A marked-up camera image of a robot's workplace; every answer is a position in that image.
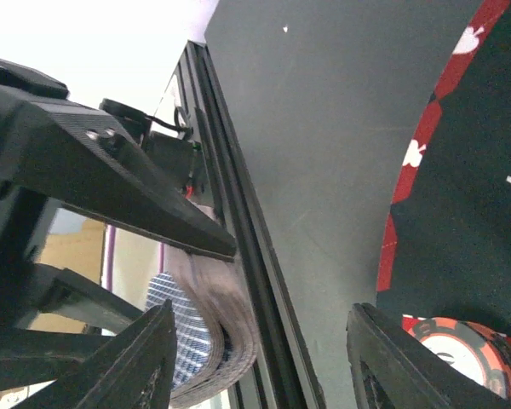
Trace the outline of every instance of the gray tabletop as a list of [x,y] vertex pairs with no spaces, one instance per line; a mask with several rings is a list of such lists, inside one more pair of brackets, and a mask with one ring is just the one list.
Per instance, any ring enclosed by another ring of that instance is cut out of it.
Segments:
[[221,0],[206,37],[331,409],[405,150],[480,0]]

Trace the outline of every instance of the table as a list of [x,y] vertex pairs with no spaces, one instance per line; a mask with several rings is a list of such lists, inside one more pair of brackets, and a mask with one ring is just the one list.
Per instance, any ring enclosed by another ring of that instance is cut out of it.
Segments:
[[375,301],[405,150],[479,3],[222,0],[206,32],[329,408],[353,405],[347,312]]

